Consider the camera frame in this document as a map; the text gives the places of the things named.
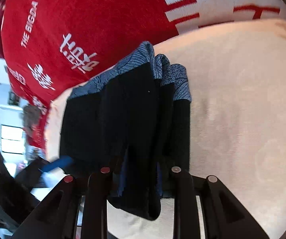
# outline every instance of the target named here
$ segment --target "red stripe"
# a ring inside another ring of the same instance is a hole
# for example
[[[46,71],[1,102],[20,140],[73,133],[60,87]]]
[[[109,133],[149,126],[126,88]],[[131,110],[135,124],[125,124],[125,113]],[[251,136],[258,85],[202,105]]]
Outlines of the red stripe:
[[[257,11],[255,11],[255,14],[254,14],[254,16],[253,16],[253,20],[260,19],[261,16],[262,16],[262,13],[263,13],[263,10],[257,10]]]
[[[176,8],[189,5],[189,4],[191,4],[191,3],[197,3],[197,1],[196,1],[196,0],[180,0],[180,1],[178,1],[178,2],[168,4],[168,5],[167,5],[167,10],[168,10],[168,11],[171,11],[171,10],[174,10],[174,9],[176,9]]]
[[[275,12],[275,13],[280,12],[280,8],[275,8],[275,7],[259,7],[256,5],[244,5],[244,6],[234,7],[234,12],[242,11],[242,10],[251,10],[251,11],[262,10],[262,11],[269,11],[269,12]]]
[[[195,13],[195,14],[188,15],[188,16],[185,16],[179,19],[175,19],[175,20],[172,20],[171,22],[174,24],[177,24],[177,23],[182,23],[182,22],[185,22],[191,19],[196,19],[196,18],[199,18],[199,13]]]

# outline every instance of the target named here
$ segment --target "laundry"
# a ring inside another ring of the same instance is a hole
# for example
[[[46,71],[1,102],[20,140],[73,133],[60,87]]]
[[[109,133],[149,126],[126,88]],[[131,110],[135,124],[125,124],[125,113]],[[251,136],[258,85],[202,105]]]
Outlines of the laundry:
[[[109,202],[156,219],[162,197],[157,183],[160,171],[168,173],[166,160],[189,169],[190,102],[185,68],[164,55],[155,57],[153,46],[143,42],[67,100],[59,153],[74,163],[65,173],[83,177],[113,156],[124,157],[126,185]]]

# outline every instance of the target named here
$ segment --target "beige fabric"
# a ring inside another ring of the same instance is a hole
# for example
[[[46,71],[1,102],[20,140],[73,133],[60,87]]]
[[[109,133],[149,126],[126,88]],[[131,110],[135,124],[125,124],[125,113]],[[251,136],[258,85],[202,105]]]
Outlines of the beige fabric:
[[[279,238],[286,230],[286,22],[216,25],[154,48],[187,69],[190,173],[216,175]],[[108,204],[108,229],[119,239],[170,239],[173,200],[162,207],[149,222]]]
[[[66,106],[66,100],[73,88],[65,90],[55,101],[51,102],[48,123],[44,132],[46,140],[46,159],[50,162],[59,157],[60,132]]]

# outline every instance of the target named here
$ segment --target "blue patterned fabric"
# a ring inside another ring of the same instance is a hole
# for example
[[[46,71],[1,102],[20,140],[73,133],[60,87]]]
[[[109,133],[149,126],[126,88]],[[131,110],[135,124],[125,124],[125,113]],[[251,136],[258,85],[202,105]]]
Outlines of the blue patterned fabric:
[[[148,41],[142,42],[136,50],[120,60],[111,70],[96,76],[84,86],[74,88],[68,100],[86,94],[97,93],[116,76],[145,63],[150,63],[154,79],[162,80],[161,86],[174,83],[174,101],[181,99],[191,101],[185,67],[180,64],[171,65],[165,55],[159,54],[155,57],[154,48]]]

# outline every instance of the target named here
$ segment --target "window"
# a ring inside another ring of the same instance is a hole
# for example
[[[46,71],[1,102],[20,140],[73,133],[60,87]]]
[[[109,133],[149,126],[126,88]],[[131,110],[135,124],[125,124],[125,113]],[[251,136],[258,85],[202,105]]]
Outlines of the window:
[[[1,150],[4,153],[23,154],[24,132],[20,127],[1,125]]]

